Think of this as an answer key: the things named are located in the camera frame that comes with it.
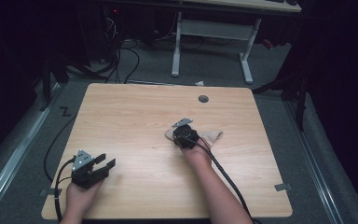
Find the table top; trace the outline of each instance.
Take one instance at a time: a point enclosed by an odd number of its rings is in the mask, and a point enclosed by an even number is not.
[[[295,6],[291,6],[286,2],[277,3],[267,0],[184,0],[184,2],[212,4],[212,5],[218,5],[218,6],[220,5],[226,7],[246,7],[246,8],[254,8],[254,9],[282,11],[282,12],[301,11],[301,7],[298,4]]]
[[[209,101],[201,103],[200,95]],[[287,193],[274,188],[282,178],[249,89],[91,84],[59,165],[79,149],[94,157],[106,153],[106,160],[94,169],[117,159],[86,218],[208,217],[193,171],[164,135],[182,118],[193,119],[190,126],[198,133],[223,132],[212,152],[253,217],[292,214]],[[62,177],[70,176],[70,170]],[[68,184],[61,182],[63,192]],[[60,201],[64,211],[65,194]],[[56,219],[53,196],[47,197],[42,217]]]

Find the hand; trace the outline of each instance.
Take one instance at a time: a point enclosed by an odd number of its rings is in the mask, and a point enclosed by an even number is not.
[[[66,211],[61,223],[81,223],[83,216],[91,208],[103,180],[89,189],[70,183],[66,189]]]
[[[203,138],[199,138],[197,143],[207,148],[208,150],[211,148],[208,142]],[[212,167],[211,158],[209,157],[208,153],[206,153],[206,151],[200,146],[195,145],[192,149],[181,148],[181,151],[185,155],[187,163],[191,166],[191,168],[198,170],[204,167]]]

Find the electrical cord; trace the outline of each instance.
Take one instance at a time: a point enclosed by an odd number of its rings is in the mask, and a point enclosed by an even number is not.
[[[48,174],[48,154],[50,153],[51,149],[53,148],[55,142],[60,137],[62,132],[68,127],[68,125],[77,117],[77,114],[75,114],[68,122],[66,122],[65,126],[63,126],[60,131],[55,135],[54,140],[51,142],[50,146],[48,147],[48,151],[46,152],[45,158],[43,160],[43,169],[45,171],[45,175],[48,178],[50,182],[53,182],[53,177],[51,177]]]
[[[56,214],[57,214],[57,219],[59,222],[61,222],[62,220],[62,213],[61,213],[61,207],[60,207],[60,192],[58,191],[58,185],[60,184],[60,177],[61,177],[61,173],[63,171],[63,169],[69,164],[69,163],[73,163],[75,162],[76,156],[74,156],[71,160],[67,161],[60,169],[60,171],[57,174],[57,178],[56,178],[56,185],[54,188],[54,204],[55,204],[55,209],[56,209]]]
[[[246,205],[246,202],[245,202],[245,200],[243,199],[240,190],[237,188],[237,186],[235,185],[235,183],[231,180],[231,178],[228,176],[228,174],[226,173],[226,171],[223,169],[223,167],[220,165],[220,163],[219,163],[219,162],[217,161],[217,159],[214,157],[214,155],[213,155],[211,149],[208,148],[208,147],[204,147],[204,146],[202,146],[201,144],[199,144],[198,142],[193,141],[193,140],[191,140],[191,139],[189,139],[189,138],[187,138],[187,137],[183,137],[183,136],[179,136],[179,137],[180,137],[180,138],[184,138],[186,141],[189,141],[189,142],[191,142],[191,143],[193,143],[193,144],[196,144],[197,146],[199,146],[200,148],[202,148],[202,149],[208,154],[208,156],[211,158],[211,160],[213,161],[213,163],[216,165],[216,167],[219,169],[219,171],[220,171],[220,172],[222,173],[222,175],[225,177],[225,179],[226,179],[226,181],[228,182],[228,184],[229,184],[229,185],[234,189],[234,191],[237,193],[237,195],[238,195],[238,197],[239,197],[239,199],[240,199],[240,201],[241,201],[241,204],[242,204],[243,209],[244,209],[244,210],[246,211],[246,213],[249,215],[249,217],[251,218],[251,220],[252,220],[254,223],[256,222],[256,223],[260,223],[260,224],[261,224],[261,222],[260,222],[259,220],[252,218],[252,215],[251,215],[251,213],[249,212],[248,206]],[[202,142],[205,144],[205,146],[208,146],[208,145],[206,144],[205,140],[203,140],[202,138],[201,138],[201,140],[202,140]]]
[[[138,68],[138,65],[139,65],[139,55],[135,51],[133,51],[132,49],[126,49],[126,50],[129,50],[132,53],[134,53],[136,58],[138,59],[138,61],[137,61],[136,65],[135,65],[135,67],[132,69],[132,71],[126,76],[126,79],[124,80],[124,84],[127,84],[127,80],[132,75],[132,73],[136,70],[136,68]]]

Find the black wire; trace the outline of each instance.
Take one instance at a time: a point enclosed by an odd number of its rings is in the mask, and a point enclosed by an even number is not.
[[[246,205],[245,200],[242,197],[242,194],[240,192],[240,190],[237,188],[237,186],[234,184],[234,182],[231,180],[231,178],[228,176],[228,174],[226,173],[226,171],[223,169],[223,167],[220,165],[220,163],[217,161],[217,159],[214,157],[212,151],[208,148],[208,147],[204,147],[201,144],[199,144],[198,142],[195,142],[189,138],[183,137],[183,136],[179,136],[181,138],[184,138],[185,140],[196,144],[197,146],[199,146],[200,148],[202,148],[211,158],[211,160],[214,162],[214,164],[216,165],[216,167],[219,169],[219,171],[222,173],[222,175],[225,177],[225,179],[227,180],[227,182],[229,183],[229,185],[234,189],[234,191],[237,193],[238,197],[240,198],[241,204],[243,209],[245,209],[246,213],[249,215],[249,217],[251,218],[251,220],[253,222],[257,222],[257,223],[261,223],[259,220],[252,218],[251,213],[249,212],[248,206]],[[208,146],[205,142],[205,140],[203,140],[201,138],[202,142],[205,144],[205,146]]]
[[[121,59],[121,47],[118,49],[118,61],[119,61],[119,62],[120,62],[120,59]],[[120,75],[118,74],[118,64],[117,64],[117,67],[116,67],[116,80],[115,80],[115,82],[116,82],[116,83],[118,82],[118,84],[121,83],[121,81],[120,81]]]
[[[129,79],[129,77],[132,75],[132,73],[135,71],[135,69],[138,67],[139,65],[139,55],[133,51],[132,49],[127,49],[129,51],[131,51],[132,53],[134,53],[136,55],[136,58],[138,59],[138,62],[136,63],[135,67],[132,69],[132,71],[126,76],[126,79],[124,80],[124,84],[127,84],[127,80]]]
[[[59,222],[61,222],[62,220],[62,213],[61,213],[61,207],[60,207],[60,193],[58,191],[58,185],[60,184],[60,177],[61,177],[61,173],[63,171],[63,169],[65,168],[65,166],[67,166],[69,163],[72,163],[75,161],[76,156],[74,156],[71,160],[67,161],[60,169],[60,171],[57,174],[57,178],[56,178],[56,185],[54,188],[54,204],[55,204],[55,209],[56,209],[56,214],[57,214],[57,219]]]
[[[188,48],[188,47],[185,47],[183,44],[181,44],[181,48],[183,48],[183,49],[199,49],[203,46],[204,42],[205,42],[205,37],[202,37],[200,44],[198,46],[196,46],[195,48]]]
[[[55,135],[54,140],[51,142],[50,146],[48,147],[48,151],[46,152],[45,158],[43,160],[43,169],[45,171],[45,175],[48,178],[50,182],[53,182],[53,178],[48,174],[48,154],[50,153],[51,149],[54,146],[54,143],[57,141],[57,139],[60,137],[62,132],[68,127],[68,125],[76,118],[77,114],[75,114],[66,124],[63,126],[60,131]]]
[[[105,80],[105,83],[108,83],[109,82],[109,79],[110,77],[115,73],[115,71],[117,70],[118,68],[118,63],[120,61],[120,58],[115,55],[115,59],[116,59],[116,64],[115,64],[115,67],[112,69],[112,71],[109,73],[109,75],[106,77],[106,80]]]
[[[66,178],[64,178],[64,179],[62,179],[62,180],[60,180],[59,184],[61,184],[62,181],[66,180],[66,179],[69,179],[69,178],[72,178],[72,177],[71,177],[71,176],[68,176],[68,177],[66,177]]]

